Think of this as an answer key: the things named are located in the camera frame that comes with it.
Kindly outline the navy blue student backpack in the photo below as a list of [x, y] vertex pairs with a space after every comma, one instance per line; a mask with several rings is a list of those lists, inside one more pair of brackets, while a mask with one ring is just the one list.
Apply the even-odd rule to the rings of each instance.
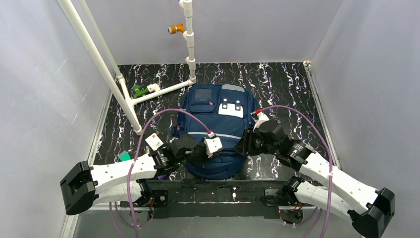
[[179, 113], [171, 129], [175, 137], [188, 134], [201, 141], [210, 130], [223, 147], [207, 162], [187, 162], [188, 172], [207, 180], [230, 179], [239, 173], [248, 157], [234, 147], [244, 130], [255, 125], [251, 114], [259, 109], [259, 102], [254, 95], [233, 84], [196, 84], [182, 99], [180, 109], [195, 118]]

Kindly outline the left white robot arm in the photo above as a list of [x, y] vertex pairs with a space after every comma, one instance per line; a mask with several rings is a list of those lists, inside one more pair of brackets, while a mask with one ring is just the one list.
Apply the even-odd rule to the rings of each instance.
[[79, 162], [59, 183], [66, 214], [77, 215], [100, 203], [138, 202], [151, 194], [144, 185], [146, 179], [170, 174], [182, 161], [206, 163], [221, 149], [219, 137], [197, 141], [187, 134], [137, 160], [96, 166]]

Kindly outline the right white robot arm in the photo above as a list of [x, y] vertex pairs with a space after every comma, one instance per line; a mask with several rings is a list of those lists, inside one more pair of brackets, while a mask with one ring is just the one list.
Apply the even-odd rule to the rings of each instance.
[[366, 185], [329, 163], [308, 144], [292, 139], [273, 120], [246, 128], [234, 151], [242, 155], [271, 154], [284, 166], [309, 176], [322, 186], [292, 177], [281, 195], [329, 210], [349, 222], [365, 238], [380, 238], [395, 215], [395, 194]]

